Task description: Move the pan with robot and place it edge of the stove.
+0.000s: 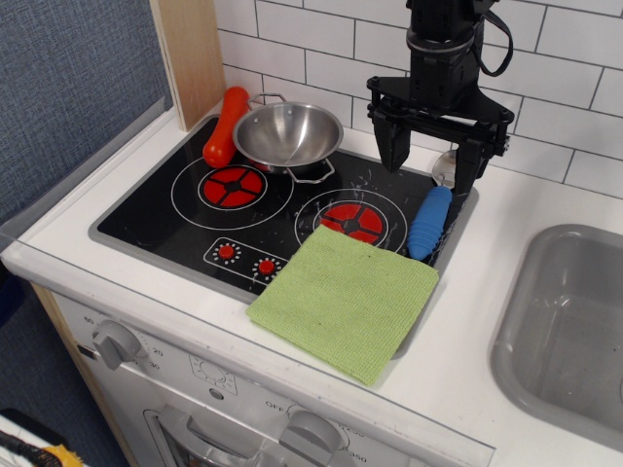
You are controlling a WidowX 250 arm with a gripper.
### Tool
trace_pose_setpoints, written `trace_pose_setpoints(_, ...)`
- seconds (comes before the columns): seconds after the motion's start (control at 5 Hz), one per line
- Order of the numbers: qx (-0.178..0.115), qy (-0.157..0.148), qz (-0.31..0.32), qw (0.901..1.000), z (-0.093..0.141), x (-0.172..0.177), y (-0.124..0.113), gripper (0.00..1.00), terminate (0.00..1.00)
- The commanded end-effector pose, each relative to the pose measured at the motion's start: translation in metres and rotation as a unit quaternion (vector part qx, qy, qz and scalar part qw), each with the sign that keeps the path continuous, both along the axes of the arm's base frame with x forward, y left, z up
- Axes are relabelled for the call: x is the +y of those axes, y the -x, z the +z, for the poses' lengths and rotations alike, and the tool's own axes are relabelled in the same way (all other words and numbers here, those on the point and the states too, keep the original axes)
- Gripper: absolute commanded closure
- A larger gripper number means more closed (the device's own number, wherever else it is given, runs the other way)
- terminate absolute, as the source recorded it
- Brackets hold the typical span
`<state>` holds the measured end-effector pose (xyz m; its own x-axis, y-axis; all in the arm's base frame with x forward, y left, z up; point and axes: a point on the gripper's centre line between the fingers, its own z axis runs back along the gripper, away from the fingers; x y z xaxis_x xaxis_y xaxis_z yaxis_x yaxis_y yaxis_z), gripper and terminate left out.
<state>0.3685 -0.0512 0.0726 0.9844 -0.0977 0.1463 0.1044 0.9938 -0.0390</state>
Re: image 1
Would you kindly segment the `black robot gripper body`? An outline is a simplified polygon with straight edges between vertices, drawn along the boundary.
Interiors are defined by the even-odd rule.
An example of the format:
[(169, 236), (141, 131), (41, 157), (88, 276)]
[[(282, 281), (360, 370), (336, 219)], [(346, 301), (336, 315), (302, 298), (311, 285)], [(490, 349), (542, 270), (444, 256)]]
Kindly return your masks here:
[(496, 70), (482, 60), (480, 37), (435, 43), (418, 37), (407, 41), (411, 49), (408, 77), (374, 76), (367, 81), (372, 93), (368, 117), (378, 112), (391, 122), (438, 139), (460, 143), (482, 141), (494, 155), (508, 148), (507, 128), (514, 114), (486, 97), (479, 75), (497, 77), (506, 71), (514, 44)]

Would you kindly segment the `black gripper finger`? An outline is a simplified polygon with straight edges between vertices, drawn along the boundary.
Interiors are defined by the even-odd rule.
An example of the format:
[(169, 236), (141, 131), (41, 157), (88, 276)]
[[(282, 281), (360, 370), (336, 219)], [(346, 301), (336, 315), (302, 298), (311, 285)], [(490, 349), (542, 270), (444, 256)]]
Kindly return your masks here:
[(489, 158), (488, 145), (468, 139), (458, 145), (455, 169), (455, 196), (467, 196), (477, 178), (482, 175)]
[(397, 171), (410, 155), (411, 131), (378, 112), (372, 121), (382, 164), (388, 171)]

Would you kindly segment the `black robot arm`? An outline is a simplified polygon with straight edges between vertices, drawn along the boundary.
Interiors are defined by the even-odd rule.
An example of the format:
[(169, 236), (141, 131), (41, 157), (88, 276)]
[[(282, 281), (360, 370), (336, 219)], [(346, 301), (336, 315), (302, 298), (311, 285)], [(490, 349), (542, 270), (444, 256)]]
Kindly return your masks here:
[(485, 25), (510, 32), (492, 10), (491, 1), (409, 1), (406, 44), (410, 73), (406, 77), (374, 76), (368, 116), (382, 163), (389, 171), (410, 155), (417, 132), (457, 144), (454, 195), (466, 197), (494, 156), (508, 147), (512, 111), (485, 96), (479, 77), (501, 75), (514, 46), (496, 70), (483, 61)]

